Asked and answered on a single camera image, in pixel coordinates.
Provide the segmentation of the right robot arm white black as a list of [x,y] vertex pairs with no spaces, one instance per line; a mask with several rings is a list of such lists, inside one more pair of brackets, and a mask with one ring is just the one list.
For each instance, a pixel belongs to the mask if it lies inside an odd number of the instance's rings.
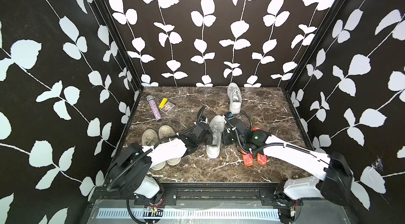
[[279,139],[269,132],[246,125],[231,112],[224,115],[225,145],[237,144],[248,159],[256,156],[264,163],[268,157],[277,158],[308,173],[309,177],[281,182],[275,198],[287,205],[304,198],[323,198],[339,206],[349,204],[353,175],[343,155],[311,151]]

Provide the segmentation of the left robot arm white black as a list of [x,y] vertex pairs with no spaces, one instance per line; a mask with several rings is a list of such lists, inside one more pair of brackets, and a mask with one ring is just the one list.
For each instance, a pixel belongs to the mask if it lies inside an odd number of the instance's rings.
[[147,176],[149,169],[170,159],[182,158],[194,153],[207,142],[212,142],[212,131],[205,122],[199,122],[182,133],[168,136],[152,146],[132,143],[108,168],[110,182],[108,192],[117,191],[122,197],[136,194],[159,201],[162,186]]

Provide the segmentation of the beige sneaker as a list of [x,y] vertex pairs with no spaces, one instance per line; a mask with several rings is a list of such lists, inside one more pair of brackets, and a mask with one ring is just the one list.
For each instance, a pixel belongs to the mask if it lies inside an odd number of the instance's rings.
[[[159,141],[158,133],[153,129],[147,129],[141,139],[142,146],[154,146]],[[161,162],[151,167],[154,171],[162,170],[166,166],[166,162]]]
[[[168,125],[163,125],[159,128],[158,135],[160,139],[164,139],[170,136],[174,136],[176,132],[174,129]],[[181,162],[181,158],[173,158],[167,161],[167,164],[170,166],[176,166]]]

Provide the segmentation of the red orange insole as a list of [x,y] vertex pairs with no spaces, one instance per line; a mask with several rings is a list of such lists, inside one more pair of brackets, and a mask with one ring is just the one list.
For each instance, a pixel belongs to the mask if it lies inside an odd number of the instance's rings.
[[251,153],[247,153],[244,150],[240,149],[243,157],[244,165],[247,167],[251,167],[254,164],[254,159]]

